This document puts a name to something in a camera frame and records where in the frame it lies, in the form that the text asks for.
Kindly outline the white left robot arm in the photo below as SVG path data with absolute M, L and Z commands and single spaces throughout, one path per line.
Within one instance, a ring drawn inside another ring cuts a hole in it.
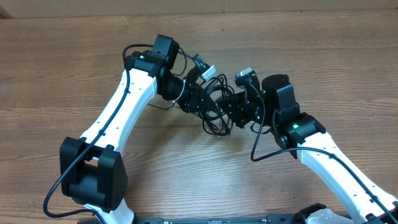
M 172 74 L 178 54 L 184 51 L 171 37 L 158 35 L 154 44 L 128 54 L 123 52 L 124 71 L 114 95 L 97 120 L 78 138 L 65 138 L 60 146 L 58 185 L 62 194 L 83 205 L 100 223 L 134 223 L 134 212 L 124 199 L 128 177 L 123 163 L 127 139 L 145 106 L 155 95 L 178 103 L 187 113 L 211 110 L 213 104 L 202 87 L 217 74 L 214 65 L 199 55 L 185 78 Z

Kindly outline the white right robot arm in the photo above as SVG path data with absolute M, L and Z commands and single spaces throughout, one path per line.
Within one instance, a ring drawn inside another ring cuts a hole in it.
M 253 121 L 268 126 L 280 150 L 253 162 L 285 152 L 311 169 L 343 204 L 351 223 L 397 223 L 397 198 L 378 187 L 339 149 L 326 128 L 301 112 L 286 74 L 259 81 L 254 72 L 237 74 L 242 89 L 217 105 L 242 128 Z

